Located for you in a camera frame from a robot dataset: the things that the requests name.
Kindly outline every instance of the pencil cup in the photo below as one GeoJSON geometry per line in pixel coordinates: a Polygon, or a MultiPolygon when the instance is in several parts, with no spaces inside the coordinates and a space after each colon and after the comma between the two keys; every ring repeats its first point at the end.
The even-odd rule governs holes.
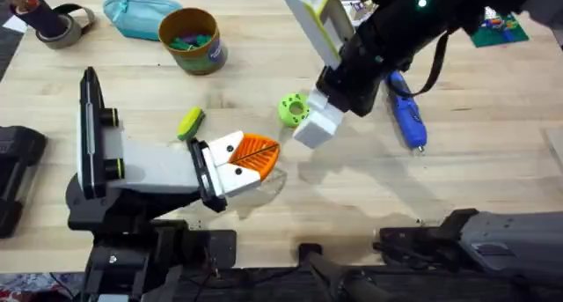
{"type": "Polygon", "coordinates": [[[227,61],[227,48],[221,42],[219,28],[213,16],[197,8],[175,11],[160,23],[158,38],[180,68],[190,74],[205,75],[221,69],[227,61]],[[177,49],[171,44],[183,37],[207,36],[198,48],[177,49]]]}

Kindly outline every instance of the yellow and green sponge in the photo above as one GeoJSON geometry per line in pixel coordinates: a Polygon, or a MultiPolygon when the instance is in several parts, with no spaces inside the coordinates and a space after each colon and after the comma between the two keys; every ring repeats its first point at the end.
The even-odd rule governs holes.
{"type": "Polygon", "coordinates": [[[182,118],[182,122],[180,122],[178,126],[177,138],[181,141],[188,141],[194,138],[204,118],[205,113],[203,113],[200,107],[192,108],[192,110],[182,118]]]}

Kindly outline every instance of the blue pouch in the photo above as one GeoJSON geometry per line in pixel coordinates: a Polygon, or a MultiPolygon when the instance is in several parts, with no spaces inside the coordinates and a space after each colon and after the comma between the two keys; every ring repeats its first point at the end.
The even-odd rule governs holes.
{"type": "Polygon", "coordinates": [[[158,41],[160,22],[182,5],[172,0],[106,0],[104,13],[128,38],[158,41]]]}

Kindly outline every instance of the wooden tabletop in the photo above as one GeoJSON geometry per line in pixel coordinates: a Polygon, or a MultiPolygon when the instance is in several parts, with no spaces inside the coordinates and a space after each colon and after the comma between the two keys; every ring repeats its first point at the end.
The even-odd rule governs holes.
{"type": "MultiPolygon", "coordinates": [[[[83,270],[88,232],[67,227],[64,191],[75,165],[78,83],[98,72],[106,104],[128,135],[173,145],[194,106],[205,140],[242,129],[281,143],[275,172],[261,188],[230,199],[220,214],[200,203],[167,217],[193,228],[238,233],[238,267],[296,263],[302,242],[317,242],[342,263],[380,263],[370,250],[386,226],[439,224],[452,210],[502,213],[563,210],[563,178],[545,130],[563,125],[563,57],[549,29],[521,16],[530,41],[476,49],[450,38],[435,88],[417,98],[428,128],[424,156],[403,144],[384,93],[365,118],[346,114],[337,136],[316,151],[291,139],[276,105],[307,92],[323,63],[283,0],[179,0],[219,24],[229,60],[217,73],[188,76],[158,42],[127,39],[102,13],[104,0],[50,0],[91,8],[99,22],[75,46],[51,50],[28,31],[0,84],[0,122],[49,138],[15,236],[0,240],[0,272],[83,270]]],[[[406,78],[427,78],[434,44],[406,78]]]]}

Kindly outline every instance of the roll of tape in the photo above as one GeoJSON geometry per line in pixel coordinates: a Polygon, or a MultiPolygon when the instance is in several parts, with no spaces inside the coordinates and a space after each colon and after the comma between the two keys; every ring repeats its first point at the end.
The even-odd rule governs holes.
{"type": "Polygon", "coordinates": [[[47,38],[44,37],[40,32],[38,31],[35,32],[35,36],[37,37],[37,39],[39,39],[41,42],[45,43],[49,48],[52,49],[66,48],[77,43],[77,41],[80,40],[80,37],[88,33],[88,31],[96,22],[96,16],[90,9],[84,8],[77,4],[62,4],[60,6],[55,7],[53,11],[59,13],[59,17],[62,19],[62,21],[65,22],[65,24],[67,24],[67,30],[63,34],[53,38],[47,38]],[[69,13],[80,9],[86,11],[86,15],[88,17],[88,24],[84,27],[81,27],[69,15],[69,13]]]}

